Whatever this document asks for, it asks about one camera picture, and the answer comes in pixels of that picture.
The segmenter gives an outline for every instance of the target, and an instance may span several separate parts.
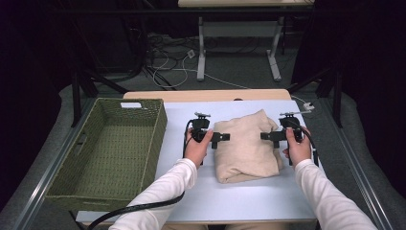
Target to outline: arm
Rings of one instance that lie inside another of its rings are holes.
[[[185,158],[178,160],[172,169],[137,195],[128,206],[170,200],[193,187],[197,169],[206,156],[207,146],[212,137],[213,131],[209,130],[204,139],[197,143],[192,139],[189,130],[187,138],[190,141],[185,150]],[[174,204],[122,215],[109,230],[161,229],[173,207]]]
[[[376,229],[356,204],[345,197],[311,161],[310,141],[305,136],[297,143],[291,128],[286,131],[296,182],[304,191],[322,229]]]

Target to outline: beige towel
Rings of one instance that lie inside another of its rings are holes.
[[[237,183],[279,174],[283,162],[273,142],[261,140],[261,132],[278,129],[265,111],[214,124],[214,131],[230,133],[230,141],[218,142],[214,153],[220,183]]]

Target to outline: woven basket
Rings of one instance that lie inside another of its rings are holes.
[[[45,197],[68,210],[125,207],[154,181],[167,121],[162,100],[97,99]]]

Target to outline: forearm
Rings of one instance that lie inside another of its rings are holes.
[[[173,199],[191,188],[196,178],[197,169],[193,162],[189,159],[179,160],[165,175],[137,195],[128,206]],[[161,229],[173,207],[174,205],[169,205],[122,215],[109,229]]]
[[[296,181],[322,229],[376,229],[367,215],[346,198],[311,160],[300,162],[295,171]]]

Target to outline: sleeve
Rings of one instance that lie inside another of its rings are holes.
[[[186,158],[178,160],[172,169],[137,195],[128,206],[173,199],[193,187],[196,179],[197,169],[193,162]],[[110,226],[109,230],[161,229],[173,207],[174,204],[124,214]]]
[[[300,162],[295,172],[296,182],[304,191],[322,229],[376,229],[368,216],[310,159]]]

